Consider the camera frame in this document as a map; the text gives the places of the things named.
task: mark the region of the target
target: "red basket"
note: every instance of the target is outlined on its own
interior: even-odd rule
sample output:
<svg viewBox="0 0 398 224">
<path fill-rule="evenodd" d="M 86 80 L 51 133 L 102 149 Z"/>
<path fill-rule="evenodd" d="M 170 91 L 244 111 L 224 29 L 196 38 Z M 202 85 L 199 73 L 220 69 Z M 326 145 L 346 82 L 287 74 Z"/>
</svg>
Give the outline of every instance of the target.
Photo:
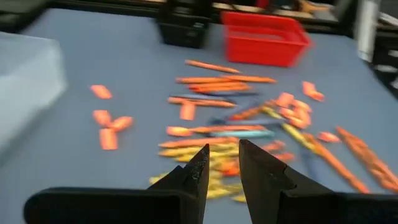
<svg viewBox="0 0 398 224">
<path fill-rule="evenodd" d="M 293 66 L 311 40 L 294 19 L 224 12 L 226 54 L 230 62 Z"/>
</svg>

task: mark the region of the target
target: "orange crayon fragment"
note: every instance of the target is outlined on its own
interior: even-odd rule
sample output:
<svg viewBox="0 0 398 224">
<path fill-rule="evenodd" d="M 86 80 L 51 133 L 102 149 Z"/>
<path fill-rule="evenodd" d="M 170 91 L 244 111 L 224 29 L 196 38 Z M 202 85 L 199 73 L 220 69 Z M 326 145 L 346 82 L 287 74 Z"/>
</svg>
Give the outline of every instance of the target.
<svg viewBox="0 0 398 224">
<path fill-rule="evenodd" d="M 282 93 L 276 100 L 276 104 L 281 107 L 289 107 L 292 101 L 294 100 L 294 96 L 290 93 Z"/>
<path fill-rule="evenodd" d="M 204 138 L 204 139 L 186 139 L 179 141 L 168 141 L 159 144 L 160 147 L 188 147 L 188 146 L 204 146 L 205 144 L 218 144 L 218 143 L 229 143 L 238 142 L 237 138 L 234 137 L 222 137 L 222 138 Z"/>
<path fill-rule="evenodd" d="M 110 128 L 103 128 L 99 130 L 99 141 L 104 150 L 118 149 L 118 137 Z"/>
<path fill-rule="evenodd" d="M 112 93 L 104 85 L 92 85 L 91 90 L 98 98 L 101 99 L 112 98 Z"/>
<path fill-rule="evenodd" d="M 315 85 L 310 82 L 303 81 L 303 92 L 304 95 L 311 95 L 313 92 L 316 92 Z"/>
<path fill-rule="evenodd" d="M 198 61 L 195 61 L 195 60 L 185 60 L 185 63 L 187 65 L 192 65 L 192 66 L 196 66 L 196 67 L 200 67 L 200 68 L 207 68 L 207 69 L 217 70 L 217 71 L 221 71 L 221 72 L 240 73 L 240 71 L 238 71 L 236 69 L 233 69 L 233 68 L 224 67 L 224 66 L 221 66 L 221 65 L 213 65 L 213 64 L 204 63 L 204 62 L 198 62 Z"/>
<path fill-rule="evenodd" d="M 108 126 L 111 123 L 111 115 L 106 110 L 94 110 L 93 117 L 95 121 L 102 126 Z"/>
<path fill-rule="evenodd" d="M 196 83 L 219 83 L 219 82 L 230 82 L 230 79 L 220 78 L 220 77 L 183 77 L 183 78 L 175 78 L 177 83 L 184 84 L 196 84 Z"/>
<path fill-rule="evenodd" d="M 269 77 L 257 77 L 250 75 L 221 75 L 223 78 L 242 82 L 277 83 L 277 80 Z"/>
<path fill-rule="evenodd" d="M 191 136 L 193 132 L 189 128 L 169 126 L 166 128 L 166 133 L 171 136 L 187 137 Z"/>
<path fill-rule="evenodd" d="M 325 100 L 325 96 L 320 92 L 313 92 L 309 95 L 309 97 L 311 97 L 314 100 L 317 100 L 319 102 L 324 102 L 324 100 Z"/>
<path fill-rule="evenodd" d="M 130 127 L 130 125 L 132 125 L 133 123 L 133 118 L 130 116 L 122 116 L 118 119 L 115 119 L 110 125 L 109 127 L 113 130 L 113 131 L 122 131 L 123 129 L 126 129 L 128 127 Z"/>
<path fill-rule="evenodd" d="M 320 132 L 317 137 L 325 142 L 340 142 L 340 139 L 337 136 L 328 132 Z"/>
<path fill-rule="evenodd" d="M 183 103 L 180 110 L 180 119 L 193 121 L 194 118 L 195 118 L 195 104 L 190 101 Z"/>
</svg>

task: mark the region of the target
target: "blue-gray tabletop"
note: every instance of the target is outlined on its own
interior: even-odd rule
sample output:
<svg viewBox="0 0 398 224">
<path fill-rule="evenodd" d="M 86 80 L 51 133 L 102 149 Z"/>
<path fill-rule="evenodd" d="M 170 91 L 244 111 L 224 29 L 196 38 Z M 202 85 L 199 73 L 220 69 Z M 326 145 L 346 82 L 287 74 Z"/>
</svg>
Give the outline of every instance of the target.
<svg viewBox="0 0 398 224">
<path fill-rule="evenodd" d="M 187 58 L 226 65 L 253 75 L 272 77 L 276 85 L 261 84 L 263 100 L 283 91 L 313 108 L 308 131 L 335 131 L 340 125 L 361 137 L 377 155 L 398 171 L 396 100 L 374 78 L 356 55 L 354 41 L 335 35 L 311 34 L 314 46 L 292 68 L 230 63 L 225 58 L 223 28 L 211 27 L 204 49 L 160 43 L 155 24 L 148 18 L 93 12 L 48 10 L 25 35 L 55 39 L 65 58 L 68 89 L 43 118 L 14 146 L 0 164 L 0 217 L 3 224 L 23 223 L 27 198 L 47 187 L 111 187 L 144 189 L 148 178 L 173 169 L 177 163 L 159 157 L 158 143 L 170 140 L 167 126 L 199 126 L 225 109 L 198 108 L 194 121 L 179 119 L 178 105 L 167 103 L 171 94 L 188 93 L 175 77 L 212 77 L 218 72 L 184 65 Z M 325 102 L 302 94 L 303 80 L 314 82 Z M 100 100 L 90 91 L 104 84 L 113 93 Z M 238 103 L 250 97 L 235 98 Z M 109 110 L 113 117 L 133 116 L 135 124 L 119 135 L 119 149 L 104 151 L 93 110 Z M 310 175 L 302 149 L 282 130 L 277 138 L 296 154 L 290 165 Z M 256 140 L 264 144 L 269 140 Z M 344 144 L 329 150 L 357 175 L 372 192 L 381 189 Z M 335 191 L 354 192 L 325 161 L 312 157 L 311 176 Z M 245 204 L 225 197 L 209 200 L 205 223 L 250 223 Z"/>
</svg>

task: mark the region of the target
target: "black container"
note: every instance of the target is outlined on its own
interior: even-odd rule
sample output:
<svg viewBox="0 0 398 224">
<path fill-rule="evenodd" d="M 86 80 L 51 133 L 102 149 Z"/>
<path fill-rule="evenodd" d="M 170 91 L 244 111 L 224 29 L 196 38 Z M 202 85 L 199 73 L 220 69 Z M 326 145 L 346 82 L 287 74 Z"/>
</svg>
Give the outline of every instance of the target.
<svg viewBox="0 0 398 224">
<path fill-rule="evenodd" d="M 212 0 L 167 0 L 155 18 L 165 44 L 202 48 L 210 25 Z"/>
</svg>

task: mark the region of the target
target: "translucent container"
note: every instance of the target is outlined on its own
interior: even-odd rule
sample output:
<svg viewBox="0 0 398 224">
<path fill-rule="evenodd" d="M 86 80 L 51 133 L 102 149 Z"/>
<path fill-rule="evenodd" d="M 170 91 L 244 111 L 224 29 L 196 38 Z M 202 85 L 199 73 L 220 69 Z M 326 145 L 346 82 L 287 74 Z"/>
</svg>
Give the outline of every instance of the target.
<svg viewBox="0 0 398 224">
<path fill-rule="evenodd" d="M 0 157 L 66 87 L 58 42 L 0 32 Z"/>
</svg>

